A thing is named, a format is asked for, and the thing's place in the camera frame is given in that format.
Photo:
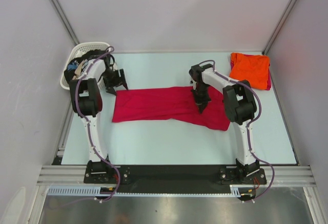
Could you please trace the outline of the red polo shirt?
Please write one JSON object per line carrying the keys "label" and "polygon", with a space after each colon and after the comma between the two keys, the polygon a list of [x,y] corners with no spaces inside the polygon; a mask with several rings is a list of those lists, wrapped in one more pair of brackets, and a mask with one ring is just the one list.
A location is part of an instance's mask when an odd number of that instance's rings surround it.
{"label": "red polo shirt", "polygon": [[200,113],[192,89],[189,86],[118,91],[112,121],[120,123],[175,119],[212,130],[226,131],[230,121],[224,111],[223,94],[209,87],[211,101]]}

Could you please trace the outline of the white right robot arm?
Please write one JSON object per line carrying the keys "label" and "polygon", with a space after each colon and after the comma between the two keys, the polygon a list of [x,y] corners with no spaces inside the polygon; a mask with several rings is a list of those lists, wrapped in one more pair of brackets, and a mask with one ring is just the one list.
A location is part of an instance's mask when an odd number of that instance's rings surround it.
{"label": "white right robot arm", "polygon": [[234,174],[241,183],[248,184],[260,170],[259,160],[253,150],[252,121],[255,120],[257,105],[250,83],[247,80],[238,81],[218,73],[215,64],[209,61],[193,65],[189,75],[193,81],[192,93],[200,113],[212,101],[209,87],[223,94],[224,111],[234,126],[237,141]]}

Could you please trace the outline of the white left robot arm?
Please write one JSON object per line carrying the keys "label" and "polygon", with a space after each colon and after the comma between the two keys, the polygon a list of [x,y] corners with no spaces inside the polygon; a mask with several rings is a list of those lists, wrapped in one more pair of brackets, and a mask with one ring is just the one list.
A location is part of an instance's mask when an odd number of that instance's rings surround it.
{"label": "white left robot arm", "polygon": [[100,129],[100,114],[103,100],[99,82],[105,85],[105,91],[116,95],[116,88],[128,90],[125,73],[117,67],[109,49],[91,50],[72,59],[64,77],[69,85],[73,111],[82,120],[89,146],[84,183],[100,184],[118,182],[118,173],[110,163]]}

